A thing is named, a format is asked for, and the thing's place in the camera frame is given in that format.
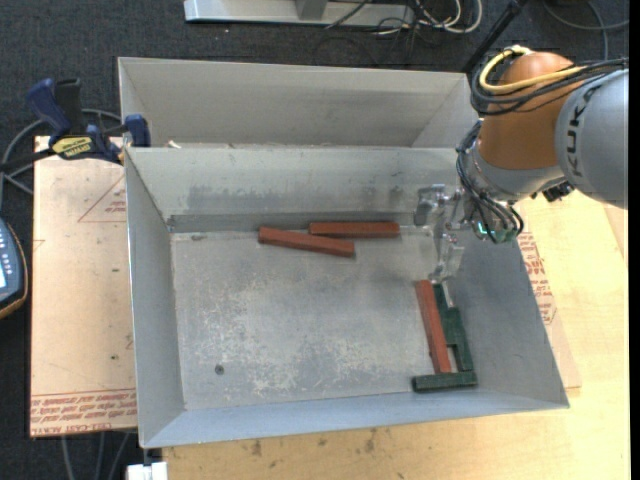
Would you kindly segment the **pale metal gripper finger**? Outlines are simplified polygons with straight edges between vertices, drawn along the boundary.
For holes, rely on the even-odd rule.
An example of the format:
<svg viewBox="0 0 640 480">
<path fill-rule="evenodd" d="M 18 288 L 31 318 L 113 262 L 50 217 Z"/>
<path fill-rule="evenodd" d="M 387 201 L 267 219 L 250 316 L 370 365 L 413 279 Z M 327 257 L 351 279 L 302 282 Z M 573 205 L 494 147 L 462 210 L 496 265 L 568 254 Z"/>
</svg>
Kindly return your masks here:
<svg viewBox="0 0 640 480">
<path fill-rule="evenodd" d="M 447 244 L 445 254 L 445 279 L 451 280 L 456 277 L 465 252 L 465 246 L 457 242 Z"/>
<path fill-rule="evenodd" d="M 445 237 L 438 237 L 434 239 L 434 267 L 429 274 L 429 279 L 432 282 L 442 282 L 448 277 L 447 267 L 447 239 Z"/>
</svg>

